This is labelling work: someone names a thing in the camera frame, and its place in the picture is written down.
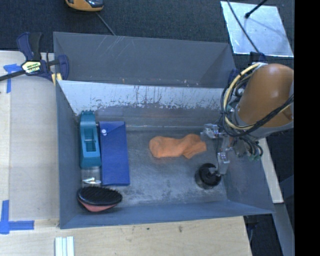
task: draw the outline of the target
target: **metal bracket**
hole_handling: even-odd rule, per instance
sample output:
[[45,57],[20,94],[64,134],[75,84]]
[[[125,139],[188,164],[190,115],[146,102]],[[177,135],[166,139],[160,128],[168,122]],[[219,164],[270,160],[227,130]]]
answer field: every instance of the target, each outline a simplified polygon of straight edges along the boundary
[[207,123],[204,125],[203,133],[211,139],[222,140],[219,152],[217,152],[217,171],[221,175],[225,175],[228,170],[230,160],[228,159],[228,151],[232,148],[229,146],[229,137],[227,133],[220,132],[219,127],[216,124]]

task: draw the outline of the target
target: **black suction cup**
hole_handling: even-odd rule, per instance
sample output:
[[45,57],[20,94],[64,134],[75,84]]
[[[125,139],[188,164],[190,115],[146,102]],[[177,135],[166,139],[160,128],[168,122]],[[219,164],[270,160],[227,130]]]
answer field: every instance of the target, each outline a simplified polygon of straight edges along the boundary
[[210,168],[216,168],[216,166],[212,163],[203,164],[199,170],[196,171],[194,178],[195,182],[202,189],[208,190],[217,186],[222,179],[221,174],[217,171],[210,171]]

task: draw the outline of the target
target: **black cable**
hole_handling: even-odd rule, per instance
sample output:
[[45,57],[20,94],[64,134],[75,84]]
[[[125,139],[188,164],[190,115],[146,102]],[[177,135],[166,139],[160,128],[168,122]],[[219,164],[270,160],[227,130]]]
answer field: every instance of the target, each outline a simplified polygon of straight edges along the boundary
[[111,27],[109,27],[109,25],[105,22],[105,20],[101,17],[101,15],[97,12],[95,12],[95,14],[100,18],[100,20],[103,22],[103,24],[108,28],[108,30],[111,32],[111,34],[113,36],[115,36],[116,34],[113,32],[113,30],[111,29]]
[[231,6],[231,4],[230,4],[229,0],[226,0],[226,1],[227,1],[228,5],[229,5],[229,7],[230,7],[230,10],[231,10],[231,12],[232,12],[232,14],[233,14],[234,18],[235,18],[235,19],[236,19],[236,21],[238,22],[238,24],[239,24],[240,28],[242,29],[243,33],[245,34],[246,38],[248,38],[248,40],[250,41],[251,45],[253,46],[253,48],[256,50],[256,52],[257,52],[257,53],[259,53],[259,54],[263,54],[262,52],[260,52],[260,51],[258,50],[258,48],[257,48],[257,47],[256,47],[256,45],[254,44],[254,42],[252,42],[251,38],[249,37],[249,35],[248,35],[248,34],[247,34],[247,32],[245,31],[244,27],[242,26],[242,24],[240,23],[240,21],[239,21],[239,19],[238,19],[237,15],[236,15],[236,13],[235,13],[234,9],[232,8],[232,6]]

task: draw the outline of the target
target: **yellow cable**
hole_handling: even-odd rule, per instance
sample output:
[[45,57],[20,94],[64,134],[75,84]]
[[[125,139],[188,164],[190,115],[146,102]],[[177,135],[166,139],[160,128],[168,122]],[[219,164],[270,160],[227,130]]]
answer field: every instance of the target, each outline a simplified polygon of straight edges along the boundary
[[[229,88],[227,89],[226,91],[226,96],[224,97],[223,99],[223,109],[226,109],[227,107],[227,103],[228,103],[228,98],[229,98],[229,95],[230,93],[232,92],[232,89],[234,88],[236,82],[239,80],[240,77],[242,77],[244,74],[246,74],[247,72],[249,72],[250,70],[256,68],[257,66],[259,66],[260,63],[255,63],[249,67],[247,67],[245,70],[243,70],[240,74],[238,74],[235,79],[233,79],[232,83],[230,84]],[[229,121],[229,119],[227,117],[224,118],[225,122],[231,127],[231,128],[234,128],[234,129],[237,129],[237,130],[246,130],[246,129],[250,129],[251,127],[254,126],[254,124],[250,124],[250,125],[247,125],[247,126],[237,126],[235,124],[233,124],[232,122]]]

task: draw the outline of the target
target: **metal stand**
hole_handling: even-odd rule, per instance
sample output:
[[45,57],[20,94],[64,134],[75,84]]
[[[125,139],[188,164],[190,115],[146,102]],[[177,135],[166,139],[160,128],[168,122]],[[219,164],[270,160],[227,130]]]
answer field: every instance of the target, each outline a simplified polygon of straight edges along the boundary
[[254,7],[251,11],[247,12],[244,17],[245,17],[246,19],[249,18],[249,16],[250,16],[256,9],[258,9],[260,6],[262,6],[266,1],[268,1],[268,0],[263,0],[263,1],[262,1],[261,3],[259,3],[256,7]]

